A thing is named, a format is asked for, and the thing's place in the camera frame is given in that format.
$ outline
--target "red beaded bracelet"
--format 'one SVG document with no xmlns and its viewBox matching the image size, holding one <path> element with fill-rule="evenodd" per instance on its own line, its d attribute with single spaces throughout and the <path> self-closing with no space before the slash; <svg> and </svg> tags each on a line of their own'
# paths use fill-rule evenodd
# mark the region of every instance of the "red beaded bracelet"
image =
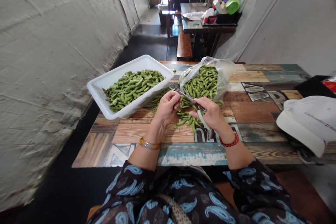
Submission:
<svg viewBox="0 0 336 224">
<path fill-rule="evenodd" d="M 236 144 L 238 143 L 238 141 L 239 141 L 239 137 L 238 137 L 238 134 L 237 134 L 236 131 L 234 131 L 234 134 L 235 134 L 235 136 L 236 136 L 236 139 L 235 139 L 232 143 L 227 143 L 227 144 L 226 144 L 226 143 L 223 143 L 221 137 L 219 137 L 219 140 L 220 140 L 221 144 L 222 144 L 224 147 L 232 147 L 232 146 L 236 145 Z"/>
</svg>

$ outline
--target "cap brim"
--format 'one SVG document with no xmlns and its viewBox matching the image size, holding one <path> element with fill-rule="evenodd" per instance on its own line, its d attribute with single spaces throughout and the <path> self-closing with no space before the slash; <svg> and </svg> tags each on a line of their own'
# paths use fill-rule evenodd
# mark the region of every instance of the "cap brim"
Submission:
<svg viewBox="0 0 336 224">
<path fill-rule="evenodd" d="M 322 157 L 326 148 L 323 139 L 295 121 L 286 111 L 282 111 L 276 121 L 280 129 L 307 146 L 317 157 Z"/>
</svg>

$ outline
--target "bracelet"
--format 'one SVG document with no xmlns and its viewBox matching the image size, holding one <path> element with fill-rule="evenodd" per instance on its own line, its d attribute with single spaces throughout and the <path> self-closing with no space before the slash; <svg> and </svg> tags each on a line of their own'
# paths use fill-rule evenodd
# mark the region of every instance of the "bracelet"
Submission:
<svg viewBox="0 0 336 224">
<path fill-rule="evenodd" d="M 144 138 L 140 138 L 140 144 L 147 149 L 160 149 L 161 143 L 148 143 L 144 140 Z"/>
<path fill-rule="evenodd" d="M 239 141 L 239 137 L 238 137 L 238 134 L 237 134 L 236 131 L 234 131 L 234 134 L 235 134 L 235 136 L 236 136 L 236 139 L 235 139 L 232 143 L 227 143 L 227 144 L 226 144 L 226 143 L 223 143 L 221 137 L 219 137 L 219 140 L 220 140 L 221 144 L 222 144 L 224 147 L 232 147 L 232 146 L 236 145 L 236 144 L 238 143 L 238 141 Z"/>
</svg>

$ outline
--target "woman's right hand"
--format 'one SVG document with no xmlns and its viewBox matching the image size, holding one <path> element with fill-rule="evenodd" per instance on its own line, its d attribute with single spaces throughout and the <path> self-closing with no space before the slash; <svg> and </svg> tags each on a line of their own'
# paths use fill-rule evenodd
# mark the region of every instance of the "woman's right hand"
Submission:
<svg viewBox="0 0 336 224">
<path fill-rule="evenodd" d="M 207 125 L 220 135 L 223 142 L 226 142 L 226 139 L 228 142 L 232 142 L 231 140 L 234 133 L 231 126 L 226 122 L 221 108 L 207 97 L 194 99 L 194 101 L 206 109 L 203 119 Z M 197 112 L 190 112 L 189 115 L 196 117 L 198 120 L 200 119 Z"/>
</svg>

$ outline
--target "baseball cap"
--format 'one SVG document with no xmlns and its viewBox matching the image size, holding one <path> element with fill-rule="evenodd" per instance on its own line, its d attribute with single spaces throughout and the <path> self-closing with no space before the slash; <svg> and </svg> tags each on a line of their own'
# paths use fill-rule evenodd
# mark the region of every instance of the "baseball cap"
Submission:
<svg viewBox="0 0 336 224">
<path fill-rule="evenodd" d="M 276 124 L 321 157 L 327 142 L 336 141 L 336 99 L 309 96 L 287 100 Z"/>
</svg>

